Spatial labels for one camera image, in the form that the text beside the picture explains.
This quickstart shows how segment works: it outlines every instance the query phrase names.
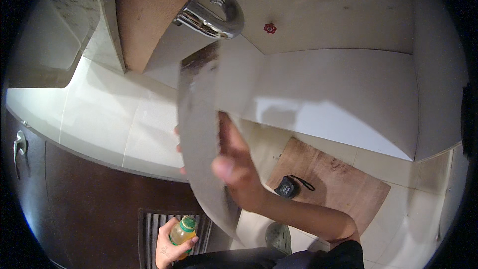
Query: dark brown cabinet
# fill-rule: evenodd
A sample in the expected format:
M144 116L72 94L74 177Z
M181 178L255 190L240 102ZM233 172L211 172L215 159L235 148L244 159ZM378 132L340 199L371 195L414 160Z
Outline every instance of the dark brown cabinet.
M17 194L30 229L46 255L57 264L71 268L51 213L45 180L45 140L27 129L7 113L2 135L2 155L8 165L10 185ZM18 131L27 141L25 154L13 158L13 142Z
M45 253L65 268L140 268L144 213L204 214L187 183L83 159L43 140L11 114L4 124L10 184ZM27 152L17 155L20 179L13 161L19 130L28 141Z

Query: cabinet handle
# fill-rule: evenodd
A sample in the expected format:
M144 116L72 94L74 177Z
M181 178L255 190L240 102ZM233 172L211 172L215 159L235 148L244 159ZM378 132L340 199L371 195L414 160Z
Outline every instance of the cabinet handle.
M20 179L20 171L17 166L17 153L24 155L27 153L27 140L23 131L17 132L17 139L13 142L13 162L15 163L15 171L17 172L17 178Z

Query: foot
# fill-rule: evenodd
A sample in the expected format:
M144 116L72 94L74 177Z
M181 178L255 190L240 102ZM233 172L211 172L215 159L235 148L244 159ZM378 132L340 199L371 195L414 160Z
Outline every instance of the foot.
M266 230L266 244L268 248L277 248L287 256L292 254L289 227L278 222L269 224Z

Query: drain grate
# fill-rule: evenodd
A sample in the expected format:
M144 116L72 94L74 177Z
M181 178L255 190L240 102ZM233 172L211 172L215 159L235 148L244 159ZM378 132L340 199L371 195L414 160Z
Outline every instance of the drain grate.
M197 255L206 252L211 233L212 221L207 215L191 215L196 219L196 235L199 240L194 245L189 255ZM178 220L184 215L154 214L146 213L143 220L143 247L144 247L144 268L157 269L156 267L156 242L158 240L158 229L168 220L176 217Z

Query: pipe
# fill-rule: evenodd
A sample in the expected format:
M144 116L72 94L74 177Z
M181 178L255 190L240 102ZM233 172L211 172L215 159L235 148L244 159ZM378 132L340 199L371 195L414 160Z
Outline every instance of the pipe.
M195 0L189 0L174 22L182 23L212 39L232 39L244 27L244 15L236 0L210 0L221 7L226 21L215 17L210 10Z

